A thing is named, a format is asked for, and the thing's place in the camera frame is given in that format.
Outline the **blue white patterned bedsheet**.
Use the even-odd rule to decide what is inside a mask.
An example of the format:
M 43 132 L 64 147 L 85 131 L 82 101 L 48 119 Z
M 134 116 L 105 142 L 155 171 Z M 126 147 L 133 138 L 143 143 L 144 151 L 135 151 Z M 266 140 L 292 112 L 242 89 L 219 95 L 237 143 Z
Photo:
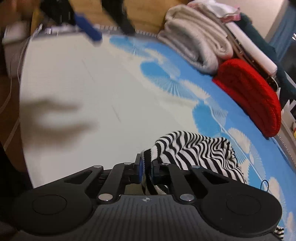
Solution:
M 21 77 L 23 153 L 34 187 L 99 164 L 133 162 L 174 131 L 225 137 L 245 180 L 282 205 L 285 240 L 295 240 L 295 172 L 274 138 L 211 76 L 150 38 L 84 34 L 30 40 Z

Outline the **white pink folded clothes stack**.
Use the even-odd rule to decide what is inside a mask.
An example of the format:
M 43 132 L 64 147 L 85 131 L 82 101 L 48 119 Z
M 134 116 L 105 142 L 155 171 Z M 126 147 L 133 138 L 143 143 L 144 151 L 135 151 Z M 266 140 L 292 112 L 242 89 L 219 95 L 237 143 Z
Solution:
M 217 23 L 226 33 L 238 58 L 250 64 L 274 90 L 278 91 L 276 64 L 236 25 L 241 19 L 239 8 L 217 1 L 191 1 L 188 6 Z

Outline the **dark teal shark plush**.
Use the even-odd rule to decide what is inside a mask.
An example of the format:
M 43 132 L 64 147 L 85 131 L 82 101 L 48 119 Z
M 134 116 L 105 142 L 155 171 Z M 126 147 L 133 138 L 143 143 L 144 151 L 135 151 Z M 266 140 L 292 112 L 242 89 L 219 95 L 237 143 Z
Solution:
M 295 100 L 295 87 L 287 79 L 287 75 L 280 64 L 280 60 L 276 55 L 274 47 L 269 45 L 260 33 L 255 29 L 251 19 L 244 13 L 240 14 L 240 20 L 236 21 L 236 25 L 249 37 L 249 39 L 277 66 L 277 83 L 280 87 L 280 104 L 281 108 L 285 106 L 288 100 Z

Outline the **red folded blanket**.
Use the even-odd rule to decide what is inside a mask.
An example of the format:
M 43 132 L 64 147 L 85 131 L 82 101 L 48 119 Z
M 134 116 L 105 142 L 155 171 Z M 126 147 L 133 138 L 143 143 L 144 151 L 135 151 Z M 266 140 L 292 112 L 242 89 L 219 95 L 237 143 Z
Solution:
M 276 92 L 251 65 L 240 59 L 226 60 L 219 66 L 213 82 L 249 115 L 265 137 L 278 134 L 280 101 Z

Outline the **blue curtain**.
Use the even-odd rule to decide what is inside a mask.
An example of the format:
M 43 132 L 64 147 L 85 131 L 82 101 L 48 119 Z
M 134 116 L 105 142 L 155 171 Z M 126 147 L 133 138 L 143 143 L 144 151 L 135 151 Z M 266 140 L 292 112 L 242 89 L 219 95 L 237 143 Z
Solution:
M 295 14 L 295 4 L 289 3 L 278 28 L 269 42 L 274 48 L 279 61 L 284 57 L 292 43 L 292 37 L 295 33 Z

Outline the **cream folded blanket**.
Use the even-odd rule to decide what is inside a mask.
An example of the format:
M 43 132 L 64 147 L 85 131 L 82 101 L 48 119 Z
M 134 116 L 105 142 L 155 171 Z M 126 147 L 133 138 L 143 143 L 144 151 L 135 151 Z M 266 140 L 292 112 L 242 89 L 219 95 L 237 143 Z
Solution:
M 170 8 L 157 38 L 200 72 L 214 75 L 219 63 L 233 57 L 227 33 L 213 20 L 187 5 Z

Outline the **black white striped hooded shirt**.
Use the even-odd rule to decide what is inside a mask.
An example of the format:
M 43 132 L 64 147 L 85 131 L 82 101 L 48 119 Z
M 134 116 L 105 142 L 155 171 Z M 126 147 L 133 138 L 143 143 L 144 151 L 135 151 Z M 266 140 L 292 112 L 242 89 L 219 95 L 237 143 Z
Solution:
M 177 131 L 141 154 L 140 183 L 156 195 L 151 233 L 160 240 L 282 240 L 279 201 L 249 186 L 226 138 Z M 193 204 L 180 204 L 171 195 L 158 195 L 152 186 L 152 161 L 177 165 L 194 192 Z

